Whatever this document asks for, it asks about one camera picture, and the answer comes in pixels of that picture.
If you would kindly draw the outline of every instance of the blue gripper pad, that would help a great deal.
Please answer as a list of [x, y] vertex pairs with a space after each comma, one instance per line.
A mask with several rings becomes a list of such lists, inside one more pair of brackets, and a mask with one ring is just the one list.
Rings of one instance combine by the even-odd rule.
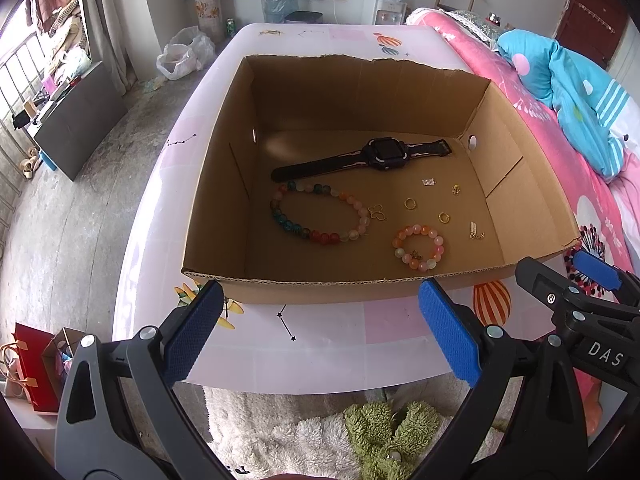
[[607, 290], [618, 290], [622, 286], [616, 269], [585, 250], [574, 254], [574, 267]]
[[454, 375], [471, 388], [480, 378], [478, 345], [449, 306], [451, 300], [436, 283], [425, 280], [418, 292], [418, 305]]
[[187, 319], [164, 347], [166, 368], [162, 378], [170, 388], [189, 375], [202, 347], [218, 322], [224, 303], [225, 295], [218, 282], [205, 286], [193, 300], [193, 309]]

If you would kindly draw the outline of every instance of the smartwatch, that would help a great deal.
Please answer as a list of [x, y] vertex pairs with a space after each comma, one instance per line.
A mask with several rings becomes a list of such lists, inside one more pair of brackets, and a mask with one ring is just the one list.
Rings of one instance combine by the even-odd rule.
[[316, 176], [334, 171], [348, 170], [369, 166], [377, 170], [393, 170], [402, 168], [411, 158], [419, 156], [445, 156], [451, 153], [451, 148], [444, 139], [422, 144], [406, 144], [393, 137], [371, 139], [364, 148], [357, 152], [283, 166], [271, 172], [274, 182], [287, 182], [308, 176]]

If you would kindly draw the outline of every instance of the brown wooden door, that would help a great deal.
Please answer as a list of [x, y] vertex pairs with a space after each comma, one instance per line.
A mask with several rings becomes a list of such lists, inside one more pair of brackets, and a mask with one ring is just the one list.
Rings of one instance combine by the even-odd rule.
[[619, 0], [570, 0], [556, 39], [606, 69], [627, 20]]

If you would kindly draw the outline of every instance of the gray curtain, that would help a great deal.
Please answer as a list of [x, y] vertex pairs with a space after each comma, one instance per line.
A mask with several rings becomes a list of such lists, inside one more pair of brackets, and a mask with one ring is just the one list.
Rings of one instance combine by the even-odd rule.
[[80, 0], [82, 19], [93, 62], [101, 61], [120, 95], [129, 90], [127, 54], [113, 0]]

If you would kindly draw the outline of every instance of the plastic bag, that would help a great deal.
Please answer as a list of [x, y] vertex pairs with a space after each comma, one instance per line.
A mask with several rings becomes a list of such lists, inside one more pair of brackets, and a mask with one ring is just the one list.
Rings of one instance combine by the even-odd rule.
[[216, 59], [216, 47], [198, 27], [184, 28], [169, 40], [156, 66], [167, 79], [180, 79]]
[[62, 62], [65, 64], [62, 79], [73, 78], [82, 75], [91, 67], [91, 60], [87, 56], [86, 52], [79, 46], [73, 47], [67, 52]]

